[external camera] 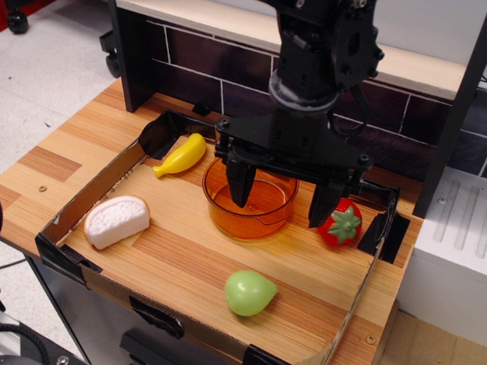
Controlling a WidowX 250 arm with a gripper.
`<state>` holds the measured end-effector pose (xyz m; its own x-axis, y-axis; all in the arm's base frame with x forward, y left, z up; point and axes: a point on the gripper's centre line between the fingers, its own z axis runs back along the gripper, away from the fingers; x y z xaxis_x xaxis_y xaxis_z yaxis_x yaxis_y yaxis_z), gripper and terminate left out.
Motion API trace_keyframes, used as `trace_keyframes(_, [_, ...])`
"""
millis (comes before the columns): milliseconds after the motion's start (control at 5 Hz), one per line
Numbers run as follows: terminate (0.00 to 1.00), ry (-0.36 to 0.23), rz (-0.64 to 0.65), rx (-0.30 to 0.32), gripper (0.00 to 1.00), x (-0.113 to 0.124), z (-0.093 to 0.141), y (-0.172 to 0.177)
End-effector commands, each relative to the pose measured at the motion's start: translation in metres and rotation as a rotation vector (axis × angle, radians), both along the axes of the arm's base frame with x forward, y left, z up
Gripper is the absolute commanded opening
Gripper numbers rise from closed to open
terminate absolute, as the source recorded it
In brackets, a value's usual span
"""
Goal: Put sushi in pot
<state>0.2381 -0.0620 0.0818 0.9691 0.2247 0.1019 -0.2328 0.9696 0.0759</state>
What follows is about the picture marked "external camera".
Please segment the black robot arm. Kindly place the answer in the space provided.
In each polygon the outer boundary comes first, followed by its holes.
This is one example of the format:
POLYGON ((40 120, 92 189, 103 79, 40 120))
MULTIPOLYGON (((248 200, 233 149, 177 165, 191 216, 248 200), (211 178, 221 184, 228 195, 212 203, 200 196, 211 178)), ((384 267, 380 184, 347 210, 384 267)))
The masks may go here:
POLYGON ((308 214, 321 226, 341 198, 358 194, 373 161, 347 144, 362 127, 338 127, 333 108, 346 91, 364 117, 360 83, 377 75, 373 1, 273 1, 282 40, 278 68, 269 79, 274 103, 267 116, 221 119, 215 154, 226 166, 232 201, 245 206, 257 170, 314 184, 308 214))

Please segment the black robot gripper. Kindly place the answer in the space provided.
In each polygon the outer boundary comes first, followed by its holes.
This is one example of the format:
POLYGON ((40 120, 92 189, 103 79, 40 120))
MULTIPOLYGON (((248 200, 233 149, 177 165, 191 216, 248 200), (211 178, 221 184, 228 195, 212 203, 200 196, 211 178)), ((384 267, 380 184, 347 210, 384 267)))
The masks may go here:
POLYGON ((226 166, 232 201, 243 208, 257 170, 265 170, 316 185, 308 213, 309 228, 320 227, 334 212, 342 195, 357 194, 372 159, 345 142, 368 125, 368 102, 358 97, 364 117, 354 128, 337 126, 333 111, 277 106, 260 117, 223 118, 216 156, 226 166))

